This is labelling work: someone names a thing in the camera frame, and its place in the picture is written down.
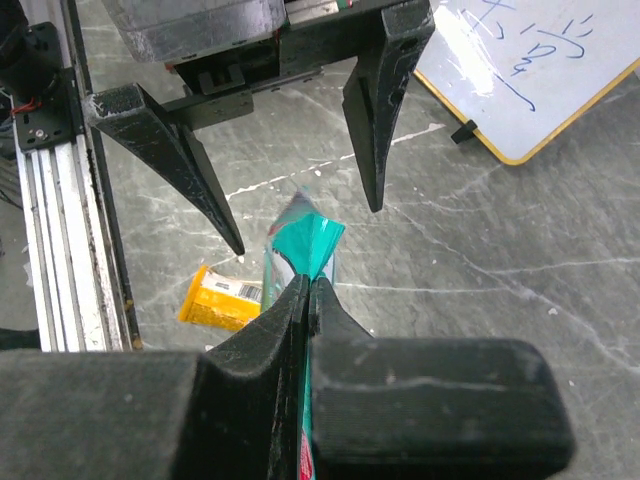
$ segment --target gray marble floor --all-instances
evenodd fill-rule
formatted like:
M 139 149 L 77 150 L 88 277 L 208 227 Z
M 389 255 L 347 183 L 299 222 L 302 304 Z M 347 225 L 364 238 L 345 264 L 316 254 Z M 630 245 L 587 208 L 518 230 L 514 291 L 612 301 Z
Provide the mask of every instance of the gray marble floor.
M 135 65 L 101 3 L 78 0 L 94 88 L 180 81 Z M 515 337 L 551 363 L 579 440 L 563 480 L 640 472 L 640 81 L 619 85 L 522 167 L 454 145 L 452 116 L 411 82 L 389 155 L 385 208 L 369 212 L 341 112 L 352 62 L 255 98 L 255 113 L 198 132 L 247 246 L 241 261 L 186 200 L 106 139 L 147 349 L 228 334 L 180 324 L 202 264 L 260 280 L 267 227 L 298 186 L 347 225 L 337 291 L 378 336 Z

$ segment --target teal wrapper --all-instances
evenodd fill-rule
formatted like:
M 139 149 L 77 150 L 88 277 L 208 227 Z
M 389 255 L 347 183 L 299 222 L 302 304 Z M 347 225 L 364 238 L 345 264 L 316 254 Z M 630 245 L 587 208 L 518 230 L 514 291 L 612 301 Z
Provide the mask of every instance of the teal wrapper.
M 333 283 L 336 249 L 344 225 L 323 217 L 306 192 L 299 190 L 269 229 L 265 250 L 262 311 L 273 305 L 297 273 L 313 282 L 324 276 Z M 311 455 L 311 373 L 309 353 L 305 362 L 300 480 L 315 479 Z

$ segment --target yellow package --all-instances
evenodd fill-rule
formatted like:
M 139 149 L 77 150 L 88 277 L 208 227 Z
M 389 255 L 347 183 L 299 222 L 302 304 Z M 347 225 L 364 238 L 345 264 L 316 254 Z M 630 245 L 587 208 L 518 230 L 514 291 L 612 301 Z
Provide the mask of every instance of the yellow package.
M 262 289 L 200 267 L 180 309 L 182 322 L 238 331 L 260 315 Z

